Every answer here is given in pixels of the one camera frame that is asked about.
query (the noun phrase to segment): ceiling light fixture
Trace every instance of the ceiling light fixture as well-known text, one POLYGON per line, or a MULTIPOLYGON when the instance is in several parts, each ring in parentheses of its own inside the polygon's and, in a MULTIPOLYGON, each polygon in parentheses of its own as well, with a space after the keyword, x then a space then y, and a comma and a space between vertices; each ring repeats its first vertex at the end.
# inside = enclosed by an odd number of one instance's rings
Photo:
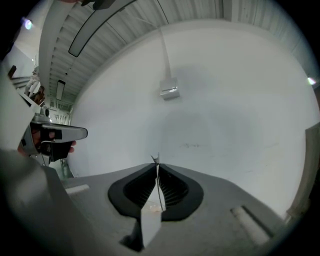
POLYGON ((62 94, 64 93, 66 83, 62 80, 58 80, 57 87, 56 87, 56 99, 62 99, 62 94))
POLYGON ((24 20, 24 27, 27 29, 27 30, 30 30, 31 28, 32 28, 32 22, 31 22, 31 20, 29 20, 29 19, 25 19, 24 20))
POLYGON ((309 84, 312 85, 312 86, 316 83, 316 81, 313 80, 311 77, 308 77, 308 82, 309 82, 309 84))

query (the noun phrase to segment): white wall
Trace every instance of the white wall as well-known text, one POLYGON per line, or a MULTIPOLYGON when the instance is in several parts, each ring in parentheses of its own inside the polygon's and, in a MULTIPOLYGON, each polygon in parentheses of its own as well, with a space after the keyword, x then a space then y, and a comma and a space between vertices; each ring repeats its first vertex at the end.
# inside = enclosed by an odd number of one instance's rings
POLYGON ((6 73, 9 72, 13 65, 16 66, 16 71, 13 75, 14 78, 31 77, 32 71, 35 69, 32 59, 15 46, 13 46, 11 51, 5 56, 2 63, 6 73))
POLYGON ((8 72, 0 64, 0 149, 17 150, 35 113, 17 93, 8 72))
POLYGON ((69 156, 76 177, 152 161, 228 179, 285 215, 320 121, 296 59, 269 32, 199 20, 162 28, 180 98, 159 97, 165 53, 154 31, 91 79, 72 114, 88 129, 69 156))
POLYGON ((22 51, 29 59, 35 59, 35 65, 39 65, 39 44, 42 28, 53 0, 41 0, 30 11, 27 18, 32 21, 32 28, 27 30, 21 26, 21 30, 14 45, 22 51))

